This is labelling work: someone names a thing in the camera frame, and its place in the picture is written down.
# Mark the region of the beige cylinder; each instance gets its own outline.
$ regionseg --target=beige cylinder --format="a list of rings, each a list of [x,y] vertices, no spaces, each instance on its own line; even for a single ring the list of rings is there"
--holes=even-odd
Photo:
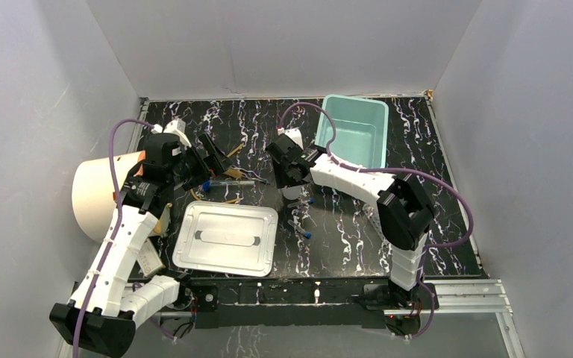
[[[120,189],[128,171],[140,160],[141,151],[114,157]],[[88,237],[102,242],[113,219],[113,180],[108,158],[80,164],[73,177],[71,200],[78,225]]]

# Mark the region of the white enclosure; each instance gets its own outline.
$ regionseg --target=white enclosure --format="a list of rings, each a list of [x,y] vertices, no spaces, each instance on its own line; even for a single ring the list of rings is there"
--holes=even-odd
[[[56,354],[49,311],[97,249],[73,175],[139,97],[430,89],[527,356],[573,357],[573,1],[560,0],[0,0],[0,357]]]
[[[434,88],[480,0],[89,0],[137,94],[325,96]]]
[[[73,175],[138,106],[86,3],[0,0],[0,357],[55,357],[49,311],[97,250],[73,216]]]

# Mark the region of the test tube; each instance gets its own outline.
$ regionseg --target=test tube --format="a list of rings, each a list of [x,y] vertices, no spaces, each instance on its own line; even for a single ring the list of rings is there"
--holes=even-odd
[[[303,204],[303,203],[312,204],[312,203],[313,203],[313,198],[310,198],[310,199],[308,199],[308,200],[306,200],[306,201],[299,201],[299,200],[298,200],[298,201],[296,201],[295,203],[288,204],[286,207],[288,207],[288,208],[299,207],[299,206],[300,206],[301,204]]]
[[[256,182],[253,180],[208,180],[205,183],[203,183],[203,191],[209,192],[212,186],[227,186],[227,185],[253,186],[254,184],[256,184]]]
[[[210,180],[210,186],[254,185],[253,180]]]
[[[300,234],[302,234],[304,237],[306,237],[307,239],[310,239],[310,233],[308,231],[306,231],[305,229],[302,228],[302,226],[296,224],[293,220],[289,219],[287,221],[289,223],[289,225],[293,226],[293,228],[295,229],[295,231],[299,232]]]

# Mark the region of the metal tray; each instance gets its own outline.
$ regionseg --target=metal tray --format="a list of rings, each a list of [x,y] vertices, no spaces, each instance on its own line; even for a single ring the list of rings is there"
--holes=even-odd
[[[271,272],[278,213],[194,201],[184,215],[172,262],[183,269],[262,277]]]

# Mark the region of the wire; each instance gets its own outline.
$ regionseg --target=wire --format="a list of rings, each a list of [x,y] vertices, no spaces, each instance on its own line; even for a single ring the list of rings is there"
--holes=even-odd
[[[115,133],[117,129],[125,124],[125,123],[137,123],[138,125],[143,125],[147,128],[154,128],[153,125],[149,123],[138,121],[136,119],[124,119],[122,121],[117,122],[113,129],[110,132],[109,138],[109,146],[108,146],[108,155],[109,155],[109,166],[110,166],[110,176],[111,180],[113,181],[113,189],[115,190],[115,204],[117,207],[117,222],[113,226],[113,231],[110,234],[110,241],[112,242],[117,233],[119,231],[119,226],[122,223],[122,196],[119,193],[119,184],[117,183],[117,174],[115,173],[115,160],[113,160],[113,143],[115,140]],[[107,242],[106,246],[104,247],[104,251],[102,251],[102,255],[100,256],[100,260],[98,261],[98,266],[95,268],[97,272],[102,270],[104,267],[104,262],[106,261],[108,254],[110,252],[111,247],[113,246],[111,242]],[[87,307],[89,306],[89,301],[91,301],[91,295],[93,293],[93,289],[96,287],[96,283],[98,282],[98,273],[93,274],[91,278],[91,282],[89,283],[89,288],[87,289],[87,293],[84,295],[84,299],[82,301],[82,306],[80,308],[80,312],[78,312],[78,317],[75,320],[75,331],[73,333],[73,358],[79,358],[79,347],[80,347],[80,333],[82,330],[82,321],[84,320],[84,313],[87,311]]]
[[[187,326],[188,324],[192,324],[192,321],[186,322],[186,323],[180,325],[180,326],[175,330],[175,332],[174,332],[173,334],[174,334],[175,336],[177,336],[177,333],[179,333],[179,331],[181,330],[181,328]]]
[[[194,192],[194,189],[190,189],[190,193],[192,194],[192,196],[194,197],[194,199],[198,200],[198,201],[203,201],[203,199],[199,198],[198,195],[196,195],[196,192]],[[231,200],[227,200],[227,201],[223,201],[223,204],[236,204],[240,201],[240,198],[235,198],[235,199],[231,199]]]
[[[419,298],[419,311],[416,313],[416,315],[420,315],[422,310],[423,310],[423,301]]]
[[[333,136],[331,137],[331,140],[329,140],[326,143],[326,154],[333,161],[333,163],[337,164],[339,167],[344,168],[344,169],[349,169],[349,170],[352,170],[354,172],[362,172],[362,173],[383,172],[383,173],[407,173],[407,174],[412,174],[412,175],[418,175],[418,176],[421,176],[421,177],[435,183],[436,185],[440,185],[441,187],[445,188],[448,192],[450,192],[460,202],[460,204],[463,206],[463,209],[465,210],[465,213],[467,215],[467,219],[469,220],[469,226],[467,228],[465,235],[463,235],[463,237],[461,237],[460,239],[458,239],[457,241],[454,241],[454,242],[425,245],[425,247],[423,248],[423,253],[422,253],[423,256],[425,255],[425,252],[429,248],[454,248],[454,247],[457,247],[459,245],[462,245],[467,240],[469,240],[469,237],[471,237],[471,234],[473,232],[473,227],[474,227],[474,220],[473,220],[473,215],[471,213],[471,208],[469,207],[469,204],[464,200],[464,198],[460,195],[460,193],[458,191],[456,191],[452,186],[445,183],[443,180],[440,180],[439,178],[434,177],[433,175],[429,175],[427,173],[420,172],[419,170],[415,170],[415,169],[407,169],[407,168],[364,169],[364,168],[357,168],[356,166],[351,166],[351,165],[339,160],[339,158],[335,157],[331,152],[331,143],[334,142],[335,139],[337,138],[337,128],[335,126],[335,121],[328,114],[328,112],[326,112],[326,110],[324,110],[323,108],[321,108],[317,104],[313,104],[313,103],[309,103],[309,102],[296,102],[294,104],[291,104],[282,113],[282,116],[280,116],[280,119],[278,122],[278,129],[280,129],[284,126],[284,119],[287,117],[287,114],[290,113],[291,111],[293,111],[296,107],[312,107],[312,108],[322,112],[323,115],[326,116],[326,118],[328,119],[328,121],[331,124],[331,127],[333,128]],[[420,275],[422,275],[422,270],[419,270],[418,275],[419,275],[419,277],[418,277],[417,281],[418,281],[420,287],[422,287],[423,289],[425,289],[429,293],[429,296],[431,299],[431,308],[430,308],[430,312],[429,312],[429,319],[428,319],[427,323],[425,324],[425,326],[417,334],[415,334],[413,336],[408,336],[407,338],[418,337],[418,336],[422,335],[429,328],[431,321],[433,319],[434,310],[436,309],[435,308],[436,302],[434,300],[435,294],[429,289],[429,287],[427,287],[427,285],[425,285],[420,280]]]
[[[237,153],[240,149],[242,149],[242,147],[245,146],[245,143],[240,143],[239,146],[237,146],[236,148],[233,149],[233,151],[230,151],[228,154],[228,157],[231,157],[232,155],[234,155],[235,153]]]
[[[245,178],[247,178],[249,180],[256,180],[256,181],[263,183],[263,184],[269,184],[269,181],[267,179],[262,178],[261,176],[256,174],[256,172],[254,172],[253,170],[247,170],[247,169],[237,168],[237,167],[232,167],[232,169],[242,172],[242,174],[245,176]]]
[[[412,310],[410,311],[410,314],[408,314],[407,316],[413,316],[414,315],[414,307],[416,305],[412,305]]]
[[[188,333],[190,333],[192,331],[192,329],[194,329],[194,323],[192,322],[185,330],[184,332],[179,336],[179,339],[184,338]]]
[[[192,304],[192,301],[194,301],[194,294],[193,294],[192,292],[190,292],[190,302],[188,302],[187,305],[185,305],[185,306],[183,306],[183,307],[181,307],[181,308],[175,308],[175,307],[173,307],[172,309],[173,309],[173,310],[176,310],[176,311],[183,311],[183,310],[185,310],[187,307],[189,307],[189,306]]]
[[[194,189],[190,189],[190,193],[192,193],[192,196],[194,197],[194,199],[198,200],[198,201],[202,201],[203,199],[199,198],[198,195],[196,195],[196,193],[194,192]]]
[[[409,336],[406,336],[406,338],[408,338],[408,339],[416,338],[416,337],[422,335],[423,333],[425,333],[427,331],[427,329],[431,325],[431,321],[433,320],[434,310],[436,309],[436,299],[434,298],[436,295],[429,289],[429,287],[427,285],[425,285],[423,283],[423,281],[419,280],[419,285],[425,291],[427,291],[427,293],[429,294],[429,298],[431,300],[431,308],[429,310],[429,318],[427,319],[427,323],[425,323],[425,325],[423,327],[421,327],[421,329],[418,332],[416,332],[416,334],[410,334]]]
[[[133,292],[135,292],[138,288],[141,288],[142,284],[139,282],[133,282]],[[170,331],[168,331],[166,328],[163,328],[161,326],[161,324],[159,324],[159,321],[155,318],[155,317],[151,317],[148,319],[155,327],[157,327],[161,333],[163,333],[164,336],[166,336],[167,338],[172,339],[173,341],[177,338],[175,337],[174,333],[171,333]]]

